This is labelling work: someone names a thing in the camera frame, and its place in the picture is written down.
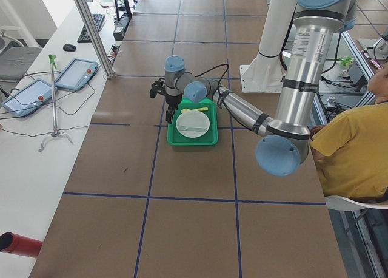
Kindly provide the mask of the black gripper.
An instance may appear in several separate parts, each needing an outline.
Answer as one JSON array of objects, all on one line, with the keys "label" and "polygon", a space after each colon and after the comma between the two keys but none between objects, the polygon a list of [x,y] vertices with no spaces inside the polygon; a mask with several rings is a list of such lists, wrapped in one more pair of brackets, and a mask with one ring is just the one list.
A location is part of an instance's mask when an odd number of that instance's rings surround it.
[{"label": "black gripper", "polygon": [[166,122],[171,123],[172,122],[171,111],[177,110],[177,108],[179,106],[179,95],[173,96],[173,95],[167,94],[165,96],[165,101],[168,104],[168,110],[166,111],[166,114],[165,114],[165,120],[166,120]]}]

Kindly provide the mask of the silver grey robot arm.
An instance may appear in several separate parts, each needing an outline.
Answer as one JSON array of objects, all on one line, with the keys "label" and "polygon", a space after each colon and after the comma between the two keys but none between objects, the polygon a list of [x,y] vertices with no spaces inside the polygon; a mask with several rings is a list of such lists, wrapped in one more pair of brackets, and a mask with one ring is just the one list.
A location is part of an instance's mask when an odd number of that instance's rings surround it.
[{"label": "silver grey robot arm", "polygon": [[246,129],[261,136],[256,159],[268,173],[294,173],[309,154],[307,121],[332,36],[351,29],[357,0],[271,0],[256,58],[241,67],[246,92],[279,92],[270,117],[220,81],[194,76],[180,56],[165,61],[164,81],[150,95],[161,94],[171,122],[183,98],[212,100]]}]

